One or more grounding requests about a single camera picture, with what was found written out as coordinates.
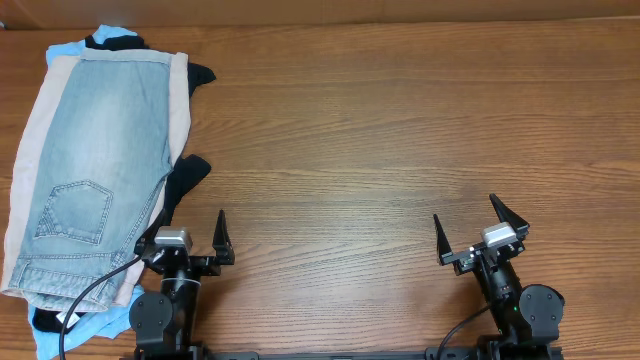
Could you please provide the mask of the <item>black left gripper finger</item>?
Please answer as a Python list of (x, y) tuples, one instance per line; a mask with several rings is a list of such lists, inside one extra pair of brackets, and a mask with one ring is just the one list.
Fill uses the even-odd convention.
[(147, 245), (154, 243), (154, 238), (157, 235), (160, 227), (163, 225), (166, 218), (166, 211), (162, 209), (155, 220), (149, 225), (149, 227), (143, 232), (140, 238), (136, 241), (134, 246), (134, 254), (142, 255)]
[(218, 213), (212, 247), (215, 250), (217, 261), (234, 260), (234, 249), (228, 234), (226, 216), (223, 210)]

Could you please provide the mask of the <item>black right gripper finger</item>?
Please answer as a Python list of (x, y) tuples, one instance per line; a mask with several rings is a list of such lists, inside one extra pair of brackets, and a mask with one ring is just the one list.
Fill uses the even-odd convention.
[(530, 224), (507, 207), (495, 194), (489, 195), (491, 204), (501, 222), (508, 223), (517, 235), (528, 235)]
[(438, 261), (440, 264), (449, 264), (451, 262), (451, 257), (453, 256), (453, 252), (437, 214), (433, 215), (433, 220), (436, 231), (436, 250)]

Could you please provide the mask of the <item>light blue denim shorts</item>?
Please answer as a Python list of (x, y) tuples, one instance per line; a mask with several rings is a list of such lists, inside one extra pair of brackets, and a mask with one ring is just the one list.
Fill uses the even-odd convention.
[(9, 282), (36, 308), (111, 306), (171, 170), (171, 54), (88, 49), (73, 68), (39, 160)]

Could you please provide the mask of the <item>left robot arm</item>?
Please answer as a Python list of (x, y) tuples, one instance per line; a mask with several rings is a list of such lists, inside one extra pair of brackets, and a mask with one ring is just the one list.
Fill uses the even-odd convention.
[(184, 227), (164, 224), (160, 213), (137, 241), (134, 253), (144, 266), (160, 275), (157, 292), (146, 292), (134, 300), (129, 311), (136, 333), (136, 359), (207, 359), (205, 345), (192, 340), (201, 279), (221, 274), (223, 266), (235, 263), (235, 253), (220, 211), (212, 240), (214, 253), (191, 253), (192, 239)]

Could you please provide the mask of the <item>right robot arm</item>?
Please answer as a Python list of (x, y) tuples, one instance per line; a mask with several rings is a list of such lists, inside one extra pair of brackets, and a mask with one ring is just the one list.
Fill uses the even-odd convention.
[(562, 350), (552, 343), (559, 339), (565, 299), (552, 287), (521, 284), (511, 260), (524, 252), (530, 224), (496, 194), (489, 199), (499, 223), (481, 232), (481, 242), (458, 253), (452, 250), (439, 217), (433, 216), (439, 264), (451, 265), (456, 275), (473, 273), (486, 301), (445, 335), (435, 357), (445, 358), (453, 336), (489, 312), (498, 333), (479, 337), (476, 347), (465, 352), (467, 358), (561, 359)]

